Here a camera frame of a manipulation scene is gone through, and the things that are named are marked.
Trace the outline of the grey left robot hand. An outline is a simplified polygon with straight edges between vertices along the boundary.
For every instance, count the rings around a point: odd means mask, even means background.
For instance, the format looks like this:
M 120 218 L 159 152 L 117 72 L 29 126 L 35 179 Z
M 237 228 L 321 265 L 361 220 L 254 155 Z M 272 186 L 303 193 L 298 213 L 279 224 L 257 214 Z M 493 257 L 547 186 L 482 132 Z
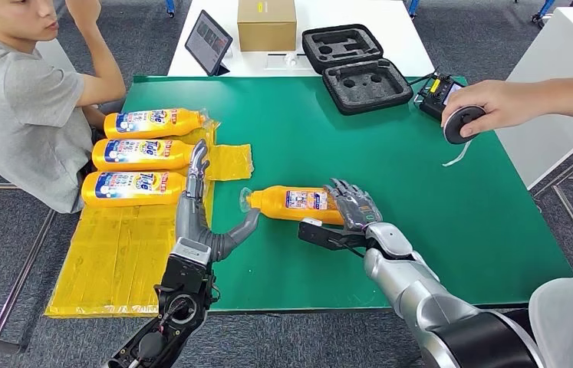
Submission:
M 193 147 L 186 176 L 186 188 L 181 193 L 176 213 L 176 236 L 208 245 L 212 249 L 212 261 L 227 258 L 256 229 L 260 211 L 252 209 L 246 213 L 243 222 L 224 234 L 212 232 L 206 221 L 203 204 L 205 171 L 209 166 L 206 159 L 208 147 L 204 139 Z

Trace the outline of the person's hand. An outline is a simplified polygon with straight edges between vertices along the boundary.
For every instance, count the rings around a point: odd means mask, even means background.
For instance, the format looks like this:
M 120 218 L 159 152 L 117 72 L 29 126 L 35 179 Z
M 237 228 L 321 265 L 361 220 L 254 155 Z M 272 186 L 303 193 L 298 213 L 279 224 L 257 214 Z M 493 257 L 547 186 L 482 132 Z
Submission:
M 546 113 L 549 87 L 546 81 L 515 83 L 501 80 L 485 80 L 464 87 L 450 95 L 441 125 L 444 127 L 458 109 L 473 105 L 483 108 L 486 114 L 464 125 L 459 133 L 462 137 L 517 126 Z

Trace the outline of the person's right hand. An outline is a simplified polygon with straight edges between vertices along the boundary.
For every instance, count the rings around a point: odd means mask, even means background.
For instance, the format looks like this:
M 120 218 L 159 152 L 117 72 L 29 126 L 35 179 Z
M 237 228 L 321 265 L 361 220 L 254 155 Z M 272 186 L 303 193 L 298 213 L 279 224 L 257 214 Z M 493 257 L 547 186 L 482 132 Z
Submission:
M 77 25 L 95 23 L 100 16 L 100 0 L 66 0 L 65 4 Z

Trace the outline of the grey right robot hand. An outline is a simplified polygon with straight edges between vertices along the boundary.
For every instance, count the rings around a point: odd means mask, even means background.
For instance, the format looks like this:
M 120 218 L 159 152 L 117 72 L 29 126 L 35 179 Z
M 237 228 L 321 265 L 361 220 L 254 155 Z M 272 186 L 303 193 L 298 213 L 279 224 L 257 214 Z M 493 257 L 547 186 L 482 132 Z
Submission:
M 334 200 L 345 229 L 364 232 L 367 226 L 383 220 L 369 192 L 343 179 L 330 178 L 330 180 L 331 184 L 324 185 L 323 189 Z

